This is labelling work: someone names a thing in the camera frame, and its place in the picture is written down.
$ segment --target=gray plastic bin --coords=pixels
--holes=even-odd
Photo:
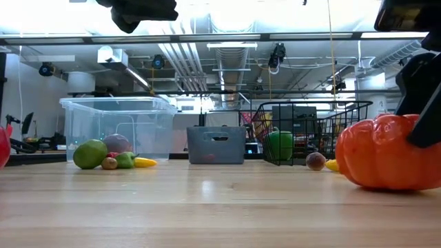
[[[245,127],[187,127],[192,164],[243,164]]]

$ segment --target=red object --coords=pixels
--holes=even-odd
[[[11,154],[10,133],[12,133],[12,127],[8,126],[7,130],[0,127],[0,169],[5,167]]]
[[[340,173],[373,189],[441,187],[441,143],[420,149],[406,140],[417,119],[389,114],[345,129],[336,145]]]
[[[105,157],[106,158],[116,158],[118,156],[118,152],[109,152]]]

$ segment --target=bin handle cutout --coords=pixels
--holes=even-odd
[[[204,141],[227,141],[228,133],[226,132],[205,132]]]

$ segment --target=small potato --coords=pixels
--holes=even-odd
[[[306,166],[319,172],[325,167],[326,158],[320,152],[311,153],[306,157]]]
[[[101,167],[103,169],[116,169],[118,167],[118,162],[115,158],[104,158]]]

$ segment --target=air vent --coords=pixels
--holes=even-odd
[[[182,106],[182,111],[191,111],[194,110],[194,106]]]

